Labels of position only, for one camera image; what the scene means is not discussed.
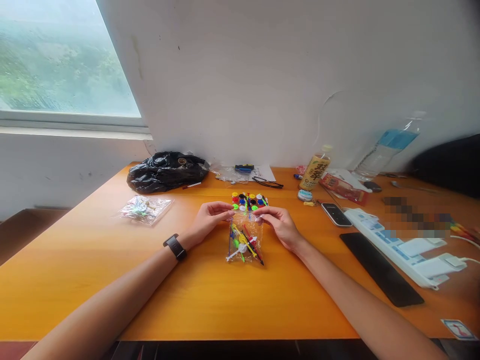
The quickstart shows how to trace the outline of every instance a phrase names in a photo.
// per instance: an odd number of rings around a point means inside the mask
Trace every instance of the plastic bottle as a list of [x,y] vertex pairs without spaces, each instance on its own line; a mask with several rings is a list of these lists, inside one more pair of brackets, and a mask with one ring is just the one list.
[[424,111],[414,111],[411,116],[404,119],[402,126],[385,131],[373,150],[365,155],[352,174],[364,182],[376,177],[396,154],[420,134],[419,125],[425,114]]
[[323,145],[321,151],[322,152],[316,153],[311,157],[300,185],[298,185],[300,189],[312,190],[320,181],[325,169],[330,165],[328,153],[332,151],[332,147],[330,145]]

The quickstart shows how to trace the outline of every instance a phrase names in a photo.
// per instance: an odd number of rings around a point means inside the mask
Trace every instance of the eyeglasses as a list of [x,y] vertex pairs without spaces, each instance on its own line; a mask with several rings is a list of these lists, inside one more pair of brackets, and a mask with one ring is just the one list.
[[257,183],[259,183],[262,186],[266,186],[267,188],[274,188],[274,189],[283,189],[284,188],[283,184],[279,184],[278,182],[274,182],[274,181],[269,181],[267,179],[264,179],[263,177],[252,176],[251,179],[256,181]]

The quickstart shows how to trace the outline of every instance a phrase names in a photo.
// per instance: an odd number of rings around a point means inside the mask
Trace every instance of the hand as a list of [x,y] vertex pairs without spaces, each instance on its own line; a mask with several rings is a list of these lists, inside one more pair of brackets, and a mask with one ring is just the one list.
[[178,242],[185,250],[200,244],[219,222],[235,214],[233,208],[232,204],[222,201],[202,204],[191,226],[178,236]]
[[305,238],[297,230],[287,209],[264,206],[255,210],[253,214],[257,216],[263,214],[263,220],[275,230],[276,236],[287,250],[295,253],[297,247],[301,243],[306,242]]

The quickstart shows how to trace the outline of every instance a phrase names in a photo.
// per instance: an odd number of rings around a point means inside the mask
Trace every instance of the window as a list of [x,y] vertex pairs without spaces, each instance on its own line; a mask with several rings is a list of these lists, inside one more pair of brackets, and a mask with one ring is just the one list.
[[0,125],[145,127],[95,0],[0,0]]

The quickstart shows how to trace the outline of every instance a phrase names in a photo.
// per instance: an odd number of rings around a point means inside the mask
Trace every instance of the spoon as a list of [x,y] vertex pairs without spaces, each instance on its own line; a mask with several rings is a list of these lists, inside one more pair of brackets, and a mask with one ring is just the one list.
[[414,187],[414,186],[401,186],[398,182],[396,181],[390,181],[390,184],[392,184],[394,187],[399,188],[399,189],[413,189],[413,190],[420,190],[420,191],[426,191],[429,193],[438,193],[437,190],[433,189],[428,189],[426,187]]

